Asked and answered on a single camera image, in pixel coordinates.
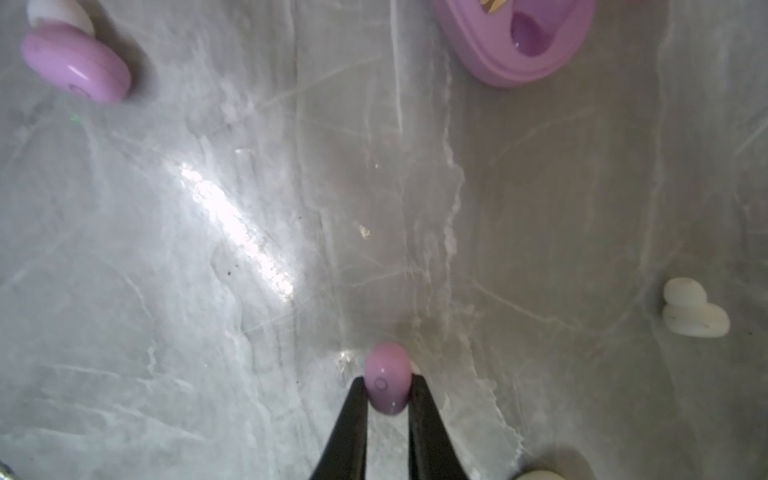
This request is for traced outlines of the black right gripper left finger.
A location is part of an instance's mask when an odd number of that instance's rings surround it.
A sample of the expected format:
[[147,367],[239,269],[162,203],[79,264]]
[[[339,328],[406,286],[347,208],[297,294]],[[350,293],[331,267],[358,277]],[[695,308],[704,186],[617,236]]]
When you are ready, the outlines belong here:
[[362,376],[353,380],[311,480],[366,478],[369,400]]

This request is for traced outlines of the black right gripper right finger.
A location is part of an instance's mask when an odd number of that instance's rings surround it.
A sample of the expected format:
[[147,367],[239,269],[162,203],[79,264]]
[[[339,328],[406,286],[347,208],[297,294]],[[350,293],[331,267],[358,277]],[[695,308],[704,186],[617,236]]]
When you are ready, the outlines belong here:
[[468,480],[426,379],[412,376],[408,406],[410,480]]

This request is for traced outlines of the purple earbud charging case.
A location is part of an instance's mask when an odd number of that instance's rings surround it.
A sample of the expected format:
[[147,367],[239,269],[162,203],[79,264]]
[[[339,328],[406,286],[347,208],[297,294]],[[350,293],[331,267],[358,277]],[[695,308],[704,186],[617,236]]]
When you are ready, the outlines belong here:
[[469,72],[487,85],[509,89],[568,63],[587,37],[597,2],[438,0],[432,7]]

